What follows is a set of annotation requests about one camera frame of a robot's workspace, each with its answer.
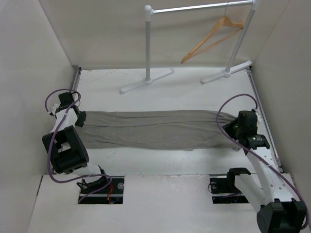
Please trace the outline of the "wooden clothes hanger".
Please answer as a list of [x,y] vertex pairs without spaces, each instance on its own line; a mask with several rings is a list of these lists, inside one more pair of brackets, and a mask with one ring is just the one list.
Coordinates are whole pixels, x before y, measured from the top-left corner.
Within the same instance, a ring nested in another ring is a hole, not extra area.
[[198,31],[187,32],[187,49],[181,57],[180,64],[185,64],[190,59],[199,56],[211,48],[231,39],[242,32],[246,19],[237,14],[228,14],[227,10],[220,17],[209,17],[198,26]]

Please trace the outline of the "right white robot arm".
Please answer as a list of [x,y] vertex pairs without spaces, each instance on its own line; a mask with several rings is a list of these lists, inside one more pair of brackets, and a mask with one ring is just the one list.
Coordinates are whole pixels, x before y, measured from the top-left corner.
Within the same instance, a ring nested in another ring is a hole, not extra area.
[[228,137],[241,144],[259,180],[256,183],[246,168],[231,168],[225,186],[231,192],[241,191],[246,197],[256,212],[260,232],[298,233],[307,219],[307,207],[291,193],[277,170],[268,140],[257,130],[255,110],[240,111],[236,119],[223,126]]

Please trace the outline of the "right metal table rail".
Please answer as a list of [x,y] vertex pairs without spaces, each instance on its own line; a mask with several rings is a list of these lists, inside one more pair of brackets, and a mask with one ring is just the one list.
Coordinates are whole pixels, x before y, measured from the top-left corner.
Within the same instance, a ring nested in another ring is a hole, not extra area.
[[269,143],[270,143],[271,151],[272,151],[272,154],[273,154],[273,156],[274,156],[274,161],[275,161],[276,164],[278,165],[278,170],[279,170],[281,173],[283,173],[284,170],[283,170],[281,161],[280,161],[280,159],[279,159],[278,152],[277,152],[277,150],[276,150],[276,148],[275,148],[275,143],[274,143],[274,141],[273,141],[272,134],[271,134],[271,131],[270,131],[268,122],[267,122],[267,118],[266,118],[266,115],[265,115],[265,112],[264,112],[262,103],[261,103],[260,98],[259,98],[259,93],[258,93],[257,88],[256,88],[256,85],[255,85],[255,81],[254,81],[253,74],[252,74],[252,66],[250,66],[249,68],[247,68],[247,69],[246,69],[246,72],[247,72],[249,81],[250,81],[250,83],[251,83],[251,86],[252,86],[252,89],[253,89],[255,98],[256,98],[256,100],[257,100],[257,102],[258,102],[259,111],[260,111],[260,114],[261,114],[261,117],[262,117],[262,123],[263,123],[263,125],[264,125],[264,127],[265,127],[265,130],[266,130],[266,134],[265,134],[265,135],[267,136],[268,141],[269,141]]

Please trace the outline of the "metal table rail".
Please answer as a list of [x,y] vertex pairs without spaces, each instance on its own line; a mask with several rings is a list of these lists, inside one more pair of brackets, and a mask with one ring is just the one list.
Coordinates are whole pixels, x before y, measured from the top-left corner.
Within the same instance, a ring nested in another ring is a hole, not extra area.
[[276,148],[275,148],[275,143],[274,143],[274,141],[273,141],[272,134],[271,134],[271,131],[270,131],[268,122],[267,122],[267,118],[266,118],[266,115],[265,115],[265,112],[264,112],[262,103],[261,103],[260,98],[259,98],[259,93],[258,93],[257,88],[256,88],[256,85],[255,85],[255,81],[254,81],[253,74],[252,74],[252,66],[250,66],[249,68],[247,68],[247,69],[246,69],[246,72],[247,72],[249,81],[250,81],[250,83],[251,83],[251,86],[252,86],[252,89],[253,89],[255,98],[256,98],[256,100],[257,100],[257,102],[258,102],[259,111],[260,111],[260,114],[261,114],[261,117],[262,117],[262,123],[263,123],[263,125],[264,125],[264,127],[265,127],[265,130],[266,130],[266,134],[265,134],[265,135],[267,136],[268,141],[269,141],[269,143],[270,143],[271,151],[272,151],[272,154],[273,154],[273,156],[274,156],[274,161],[275,161],[276,164],[278,165],[278,170],[279,170],[281,173],[283,173],[284,170],[283,170],[281,161],[280,161],[280,159],[279,159],[278,152],[277,152],[277,150],[276,150]]
[[[61,88],[51,92],[45,100],[45,109],[48,112],[47,101],[54,93],[63,91],[63,93],[70,92],[73,94],[75,105],[81,99],[81,94],[73,89],[75,82],[71,82],[70,89]],[[55,116],[55,125],[49,134],[42,137],[42,142],[48,154],[47,170],[52,177],[52,169],[58,173],[70,174],[74,170],[87,166],[88,155],[86,149],[75,129],[74,125],[63,128],[61,125],[65,120],[65,116],[60,119],[57,118],[57,110]]]

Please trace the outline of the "left metal table rail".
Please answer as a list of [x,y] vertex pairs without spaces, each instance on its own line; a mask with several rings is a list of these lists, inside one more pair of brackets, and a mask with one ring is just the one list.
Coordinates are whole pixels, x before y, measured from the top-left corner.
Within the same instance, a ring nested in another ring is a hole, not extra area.
[[[73,94],[75,105],[81,99],[81,94],[73,89],[75,82],[71,82],[70,89],[61,88],[51,92],[45,100],[45,109],[48,112],[47,101],[54,93],[63,91],[63,93],[70,92]],[[63,128],[61,125],[65,120],[65,116],[60,119],[57,118],[57,110],[55,116],[55,125],[49,134],[42,137],[42,142],[48,154],[47,170],[52,177],[52,169],[58,173],[70,174],[74,170],[87,166],[88,155],[86,149],[75,129],[74,125]]]

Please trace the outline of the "grey trousers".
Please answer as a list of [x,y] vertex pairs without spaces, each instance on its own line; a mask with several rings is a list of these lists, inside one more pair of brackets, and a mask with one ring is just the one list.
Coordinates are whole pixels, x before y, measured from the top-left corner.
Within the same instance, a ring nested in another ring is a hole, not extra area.
[[87,149],[138,148],[148,150],[234,149],[218,125],[235,119],[209,110],[151,112],[88,111],[76,131]]

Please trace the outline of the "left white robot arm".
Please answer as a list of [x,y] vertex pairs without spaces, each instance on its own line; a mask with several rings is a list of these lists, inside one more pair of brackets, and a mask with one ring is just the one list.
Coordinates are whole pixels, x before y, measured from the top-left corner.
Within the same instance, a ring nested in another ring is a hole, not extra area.
[[77,128],[82,128],[86,112],[77,103],[81,94],[66,88],[51,92],[45,99],[47,113],[55,118],[50,133],[42,136],[48,154],[48,175],[55,183],[78,181],[78,186],[91,192],[105,193],[112,178],[100,166],[91,166]]

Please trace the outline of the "white clothes rack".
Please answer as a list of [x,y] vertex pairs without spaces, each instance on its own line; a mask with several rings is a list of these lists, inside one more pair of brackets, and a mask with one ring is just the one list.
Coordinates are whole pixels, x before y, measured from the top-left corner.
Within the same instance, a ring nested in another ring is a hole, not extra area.
[[204,4],[204,5],[175,7],[175,8],[167,8],[167,9],[160,9],[160,10],[155,10],[150,5],[145,5],[144,7],[144,12],[145,12],[145,72],[146,72],[145,78],[140,82],[132,83],[130,85],[120,88],[120,93],[126,94],[135,89],[151,85],[157,80],[160,80],[162,78],[165,78],[169,75],[174,74],[174,69],[171,68],[170,72],[165,75],[156,77],[154,79],[151,77],[151,19],[152,19],[152,16],[156,14],[201,10],[201,9],[212,9],[212,8],[225,8],[226,9],[228,7],[250,5],[251,8],[246,19],[246,25],[244,29],[242,30],[242,32],[240,32],[241,34],[233,49],[233,52],[231,54],[231,57],[228,61],[227,66],[221,72],[218,72],[207,78],[203,78],[201,80],[201,83],[207,84],[207,83],[216,81],[221,78],[228,78],[232,74],[237,73],[251,66],[252,62],[249,60],[236,66],[234,66],[233,63],[242,45],[243,39],[245,38],[247,30],[251,24],[251,21],[253,19],[253,16],[259,4],[260,4],[259,0],[234,0],[234,1],[226,1],[226,2],[220,2],[220,3],[209,3],[209,4]]

